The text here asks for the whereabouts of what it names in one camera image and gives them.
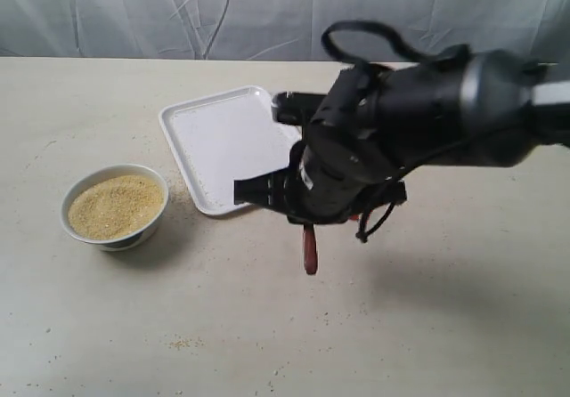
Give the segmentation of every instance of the yellow grain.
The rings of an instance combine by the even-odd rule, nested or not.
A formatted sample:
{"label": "yellow grain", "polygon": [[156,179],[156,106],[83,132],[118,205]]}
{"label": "yellow grain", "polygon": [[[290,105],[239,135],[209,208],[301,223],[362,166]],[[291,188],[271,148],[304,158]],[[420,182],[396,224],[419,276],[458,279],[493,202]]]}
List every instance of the yellow grain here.
{"label": "yellow grain", "polygon": [[71,203],[69,224],[88,239],[118,239],[149,223],[163,200],[162,189],[149,177],[115,177],[97,183]]}

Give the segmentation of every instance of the white table surface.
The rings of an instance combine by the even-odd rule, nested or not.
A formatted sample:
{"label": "white table surface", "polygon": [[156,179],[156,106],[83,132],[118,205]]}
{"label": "white table surface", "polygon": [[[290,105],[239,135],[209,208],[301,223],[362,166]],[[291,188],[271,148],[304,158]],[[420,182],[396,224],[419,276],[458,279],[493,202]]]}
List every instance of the white table surface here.
{"label": "white table surface", "polygon": [[[570,152],[419,170],[369,244],[354,223],[317,230],[313,278],[284,217],[196,211],[162,108],[325,91],[337,71],[0,59],[0,395],[568,395]],[[61,198],[124,162],[162,173],[172,202],[146,244],[105,255],[64,233]]]}

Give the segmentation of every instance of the bowl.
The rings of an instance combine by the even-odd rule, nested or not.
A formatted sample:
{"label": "bowl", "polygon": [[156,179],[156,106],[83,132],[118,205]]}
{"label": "bowl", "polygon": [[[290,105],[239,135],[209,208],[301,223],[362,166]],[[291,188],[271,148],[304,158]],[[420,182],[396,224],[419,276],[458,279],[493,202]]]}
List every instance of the bowl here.
{"label": "bowl", "polygon": [[[123,237],[117,239],[87,239],[79,234],[77,234],[69,223],[68,211],[71,203],[81,194],[83,191],[91,188],[97,183],[101,183],[112,179],[114,177],[120,177],[124,175],[140,175],[146,176],[152,179],[161,189],[164,196],[162,201],[162,206],[159,212],[152,218],[150,222],[144,225],[142,228],[131,232]],[[103,168],[93,174],[89,174],[87,177],[81,179],[79,182],[75,183],[65,194],[63,202],[61,203],[61,225],[63,229],[74,239],[83,241],[84,243],[91,244],[100,250],[105,251],[119,251],[127,250],[128,248],[138,246],[144,242],[148,237],[150,237],[154,231],[159,227],[160,219],[164,213],[164,210],[168,202],[168,185],[167,182],[154,170],[139,166],[137,164],[122,164],[117,166],[110,166]]]}

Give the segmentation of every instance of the white tray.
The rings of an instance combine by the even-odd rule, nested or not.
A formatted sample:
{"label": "white tray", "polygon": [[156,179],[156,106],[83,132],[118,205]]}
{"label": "white tray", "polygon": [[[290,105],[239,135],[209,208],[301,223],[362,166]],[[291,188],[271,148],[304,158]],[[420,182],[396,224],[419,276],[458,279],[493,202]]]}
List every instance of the white tray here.
{"label": "white tray", "polygon": [[289,163],[300,134],[273,122],[271,99],[263,88],[247,86],[160,112],[162,130],[202,213],[225,215],[245,207],[233,204],[233,181]]}

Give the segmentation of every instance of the black cable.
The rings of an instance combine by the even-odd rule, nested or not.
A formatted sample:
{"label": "black cable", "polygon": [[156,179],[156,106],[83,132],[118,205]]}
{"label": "black cable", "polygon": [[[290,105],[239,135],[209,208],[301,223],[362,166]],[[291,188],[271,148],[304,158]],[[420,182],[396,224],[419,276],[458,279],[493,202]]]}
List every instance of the black cable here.
{"label": "black cable", "polygon": [[[423,62],[433,57],[429,54],[419,52],[407,44],[394,28],[384,23],[374,20],[341,20],[330,25],[321,36],[322,47],[327,54],[336,61],[364,67],[370,66],[369,62],[364,58],[347,53],[338,47],[332,40],[331,34],[340,31],[364,32],[375,36],[382,36],[388,41],[392,50],[407,61]],[[391,70],[384,65],[378,66],[383,70]]]}
{"label": "black cable", "polygon": [[[462,149],[465,148],[467,146],[469,146],[471,143],[473,142],[478,142],[482,139],[485,139],[489,136],[492,136],[493,134],[497,134],[506,130],[512,130],[514,128],[517,128],[517,126],[503,126],[503,127],[498,127],[498,128],[492,128],[489,129],[487,131],[483,131],[481,133],[477,133],[474,134],[470,137],[468,137],[467,139],[463,139],[461,141],[457,141],[454,143],[451,143],[449,145],[445,145],[442,148],[438,149],[438,150],[433,150],[432,152],[428,153],[427,155],[416,159],[415,161],[412,161],[408,166],[404,166],[401,169],[399,169],[394,176],[392,176],[390,178],[390,180],[388,180],[382,187],[380,187],[376,193],[372,194],[372,196],[370,197],[370,205],[374,205],[374,200],[375,199],[379,199],[382,194],[390,189],[391,185],[395,185],[398,182],[400,182],[404,177],[406,177],[408,174],[410,174],[411,172],[413,172],[416,168],[420,167],[420,166],[424,166],[425,164],[429,163],[430,161],[434,160],[437,157],[440,157],[452,150],[458,150],[458,149]],[[369,230],[366,231],[366,224],[368,222],[368,220],[371,217],[371,213],[373,208],[367,207],[364,212],[361,214],[360,217],[360,222],[358,223],[358,232],[356,233],[356,237],[362,242],[362,243],[366,243],[368,241],[368,237],[370,235],[372,235],[374,232],[376,232],[380,226],[382,226],[384,224],[384,222],[388,219],[388,217],[392,214],[392,212],[394,211],[394,207],[395,207],[395,203],[390,204],[390,206],[388,206],[387,211],[384,213],[384,215],[374,224],[374,226],[372,226],[372,228],[370,228]]]}

